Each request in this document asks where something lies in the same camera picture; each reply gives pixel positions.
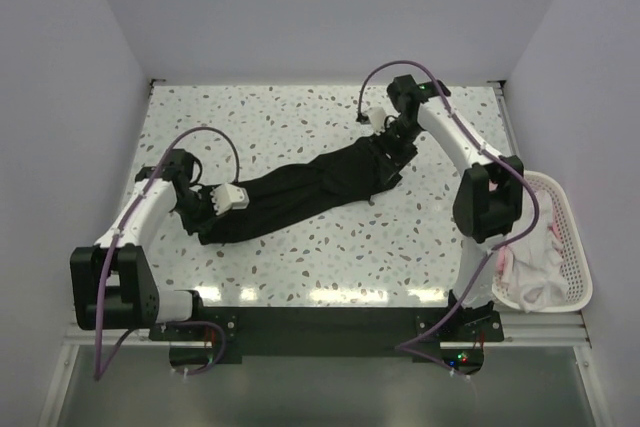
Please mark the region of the black t-shirt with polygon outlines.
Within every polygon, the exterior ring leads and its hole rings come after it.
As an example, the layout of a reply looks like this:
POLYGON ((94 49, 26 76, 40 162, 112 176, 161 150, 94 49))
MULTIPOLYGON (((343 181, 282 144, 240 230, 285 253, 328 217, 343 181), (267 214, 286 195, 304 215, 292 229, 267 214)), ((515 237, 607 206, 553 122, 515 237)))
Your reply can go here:
POLYGON ((239 243, 290 227, 335 207, 367 202, 393 189, 401 170, 417 155, 411 143, 391 145, 378 136, 361 137, 305 164, 289 164, 238 187, 248 206, 203 223, 203 245, 239 243))

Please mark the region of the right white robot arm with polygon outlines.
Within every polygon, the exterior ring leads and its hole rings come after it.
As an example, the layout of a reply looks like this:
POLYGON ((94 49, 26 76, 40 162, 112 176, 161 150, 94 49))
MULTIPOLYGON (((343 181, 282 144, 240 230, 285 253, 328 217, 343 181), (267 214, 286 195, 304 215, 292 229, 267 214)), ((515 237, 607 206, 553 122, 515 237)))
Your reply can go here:
POLYGON ((375 129, 370 141, 380 156, 381 178, 386 183, 399 178, 417 155, 414 142, 423 132, 435 139, 460 176, 452 213, 463 242, 452 295, 461 306, 446 314, 445 326, 452 337, 466 340, 481 327, 474 308, 492 296, 495 261, 485 256, 522 215, 524 166, 518 157, 502 156, 481 138, 452 106, 442 83, 418 84, 410 75, 399 76, 388 85, 387 95, 398 113, 395 119, 388 120, 378 108, 367 112, 375 129))

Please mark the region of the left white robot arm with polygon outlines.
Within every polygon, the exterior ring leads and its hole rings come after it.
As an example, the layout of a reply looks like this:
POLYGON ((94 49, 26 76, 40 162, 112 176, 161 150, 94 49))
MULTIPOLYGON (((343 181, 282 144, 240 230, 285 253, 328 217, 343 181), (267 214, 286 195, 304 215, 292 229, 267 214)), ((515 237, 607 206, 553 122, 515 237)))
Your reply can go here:
POLYGON ((142 168, 135 177, 134 193, 112 227, 92 246, 76 248, 70 257, 73 302, 78 326, 138 329, 171 322, 185 339, 200 337, 207 315, 194 305, 190 290, 158 290, 145 250, 161 224, 176 213, 190 235, 215 217, 210 187, 193 188, 192 175, 202 164, 184 149, 170 151, 159 175, 142 168))

